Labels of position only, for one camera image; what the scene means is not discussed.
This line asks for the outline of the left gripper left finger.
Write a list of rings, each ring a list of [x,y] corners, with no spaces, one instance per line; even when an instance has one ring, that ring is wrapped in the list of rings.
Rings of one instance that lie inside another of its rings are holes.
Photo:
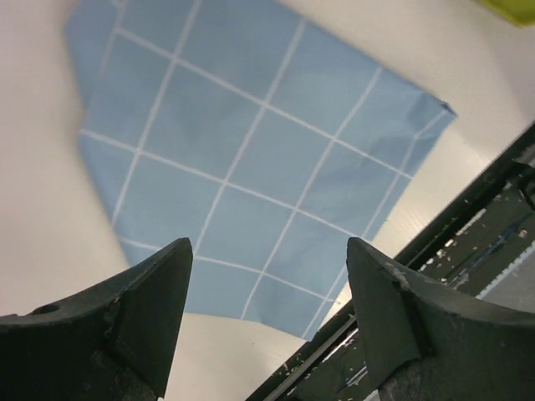
[[[82,292],[3,316],[1,398],[164,398],[192,262],[181,238]]]

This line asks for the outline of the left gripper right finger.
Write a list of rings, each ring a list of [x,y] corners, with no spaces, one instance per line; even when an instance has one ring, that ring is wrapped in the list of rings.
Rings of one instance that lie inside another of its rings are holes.
[[[370,383],[383,400],[532,400],[534,316],[458,292],[360,238],[349,285]]]

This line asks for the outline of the blue checkered cloth napkin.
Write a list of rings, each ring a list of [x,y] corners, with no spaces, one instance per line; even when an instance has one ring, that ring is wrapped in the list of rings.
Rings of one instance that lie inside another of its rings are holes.
[[[128,262],[187,237],[188,312],[305,340],[456,117],[274,1],[81,1],[65,34]]]

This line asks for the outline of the green polka dot plate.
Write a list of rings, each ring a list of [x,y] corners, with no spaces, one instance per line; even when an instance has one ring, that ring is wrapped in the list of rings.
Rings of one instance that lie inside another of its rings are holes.
[[[480,4],[517,27],[534,24],[534,0],[481,0]]]

